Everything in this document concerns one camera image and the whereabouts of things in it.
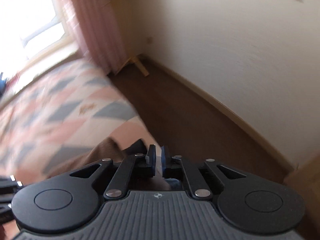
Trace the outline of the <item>brown long sleeve sweater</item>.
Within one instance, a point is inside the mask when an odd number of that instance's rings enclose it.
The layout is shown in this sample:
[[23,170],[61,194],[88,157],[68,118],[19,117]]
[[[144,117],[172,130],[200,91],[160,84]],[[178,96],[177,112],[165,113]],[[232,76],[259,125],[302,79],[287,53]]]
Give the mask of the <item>brown long sleeve sweater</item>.
[[[139,153],[147,154],[147,151],[148,148],[142,139],[137,140],[128,148],[121,150],[112,138],[106,138],[90,152],[83,153],[54,166],[49,170],[46,178],[49,179],[66,172],[80,169],[88,164],[105,158],[110,158],[115,163],[120,163],[128,156]],[[179,190],[181,188],[181,183],[179,180],[174,178],[164,179],[160,173],[157,172],[152,178],[147,178],[145,175],[133,178],[131,188],[133,190],[145,191],[169,191]]]

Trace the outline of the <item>checkered pink grey quilt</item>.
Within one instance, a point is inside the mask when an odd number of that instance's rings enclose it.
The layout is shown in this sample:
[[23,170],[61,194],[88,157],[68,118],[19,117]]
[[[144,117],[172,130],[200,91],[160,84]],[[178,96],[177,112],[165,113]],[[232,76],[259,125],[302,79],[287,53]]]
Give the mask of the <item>checkered pink grey quilt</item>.
[[155,144],[129,100],[98,67],[77,60],[52,70],[1,110],[1,175],[42,180],[105,138],[125,149]]

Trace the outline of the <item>wooden stand leg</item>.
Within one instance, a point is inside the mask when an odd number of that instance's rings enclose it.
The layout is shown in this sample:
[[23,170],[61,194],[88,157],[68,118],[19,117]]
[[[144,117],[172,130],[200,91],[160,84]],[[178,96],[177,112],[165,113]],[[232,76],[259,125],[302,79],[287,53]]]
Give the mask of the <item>wooden stand leg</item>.
[[138,58],[137,55],[129,57],[123,64],[122,66],[116,71],[116,75],[126,66],[133,64],[135,67],[143,74],[144,77],[149,76],[149,72],[146,69],[146,67],[142,64],[140,59]]

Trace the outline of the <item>pink curtain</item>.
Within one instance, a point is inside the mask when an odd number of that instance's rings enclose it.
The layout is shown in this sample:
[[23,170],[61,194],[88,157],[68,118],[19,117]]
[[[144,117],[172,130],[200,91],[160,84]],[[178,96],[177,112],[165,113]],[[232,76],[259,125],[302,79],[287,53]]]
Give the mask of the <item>pink curtain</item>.
[[116,74],[127,53],[110,0],[61,0],[63,13],[82,57]]

